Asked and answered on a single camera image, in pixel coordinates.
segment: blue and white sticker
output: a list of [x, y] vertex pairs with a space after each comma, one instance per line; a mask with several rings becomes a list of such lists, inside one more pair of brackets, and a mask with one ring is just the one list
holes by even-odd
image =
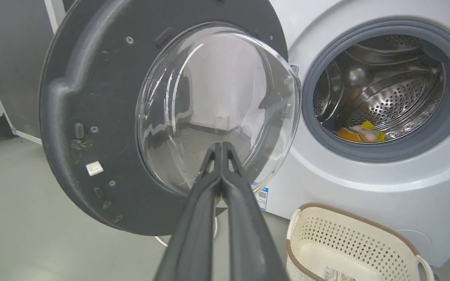
[[262, 210], [266, 210], [266, 200], [268, 198], [268, 188], [264, 187], [262, 190], [260, 190], [257, 193], [257, 201], [258, 201], [258, 205], [259, 208]]

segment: laundry basket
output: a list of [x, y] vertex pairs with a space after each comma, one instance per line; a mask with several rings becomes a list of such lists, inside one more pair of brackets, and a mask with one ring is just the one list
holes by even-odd
[[420, 281], [418, 263], [430, 265], [396, 231], [317, 203], [295, 211], [287, 230], [291, 281]]

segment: gray floor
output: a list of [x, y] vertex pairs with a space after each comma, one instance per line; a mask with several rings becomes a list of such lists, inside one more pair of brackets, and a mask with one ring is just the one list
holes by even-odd
[[[288, 221], [265, 213], [285, 260]], [[229, 279], [227, 213], [218, 217], [214, 280]], [[21, 138], [0, 141], [0, 281], [150, 281], [164, 247], [153, 237], [109, 228], [61, 191], [43, 149]], [[450, 281], [450, 261], [435, 269]]]

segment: basket rim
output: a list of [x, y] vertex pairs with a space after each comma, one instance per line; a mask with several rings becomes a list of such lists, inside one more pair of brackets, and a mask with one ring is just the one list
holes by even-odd
[[[383, 231], [386, 231], [386, 232], [390, 233], [391, 235], [394, 235], [395, 237], [399, 238], [402, 242], [404, 242], [405, 245], [407, 245], [409, 247], [409, 249], [411, 249], [412, 253], [415, 256], [419, 256], [419, 254], [420, 254], [418, 249], [416, 249], [416, 247], [409, 240], [407, 240], [407, 238], [405, 238], [403, 235], [401, 235], [400, 233], [398, 233], [397, 231], [395, 231], [395, 230], [393, 230], [391, 228], [383, 226], [382, 224], [378, 224], [377, 222], [374, 222], [374, 221], [372, 221], [370, 219], [366, 219], [364, 217], [360, 217], [358, 215], [354, 215], [351, 212], [347, 212], [345, 210], [334, 208], [334, 207], [331, 207], [331, 206], [328, 206], [328, 205], [324, 205], [324, 204], [321, 204], [321, 203], [307, 203], [307, 204], [303, 204], [298, 209], [300, 211], [303, 211], [306, 208], [322, 208], [322, 209], [329, 210], [331, 212], [336, 212], [336, 213], [339, 213], [340, 215], [344, 215], [346, 217], [350, 217], [352, 219], [356, 219], [358, 221], [364, 222], [365, 224], [369, 224], [371, 226], [374, 226], [375, 228], [379, 228], [379, 229], [381, 229]], [[286, 240], [286, 250], [287, 250], [287, 256], [291, 259], [293, 264], [299, 270], [301, 270], [304, 274], [308, 275], [310, 278], [314, 279], [315, 281], [325, 281], [320, 276], [318, 276], [317, 274], [313, 273], [312, 271], [310, 271], [309, 269], [304, 267], [296, 259], [295, 254], [291, 250], [291, 240], [289, 240], [289, 239]]]

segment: open washing machine door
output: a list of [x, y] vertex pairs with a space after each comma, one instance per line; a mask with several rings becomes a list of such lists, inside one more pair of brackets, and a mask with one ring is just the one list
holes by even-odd
[[287, 58], [268, 0], [77, 1], [41, 78], [50, 166], [94, 219], [169, 235], [213, 142], [255, 190], [279, 169], [300, 116]]

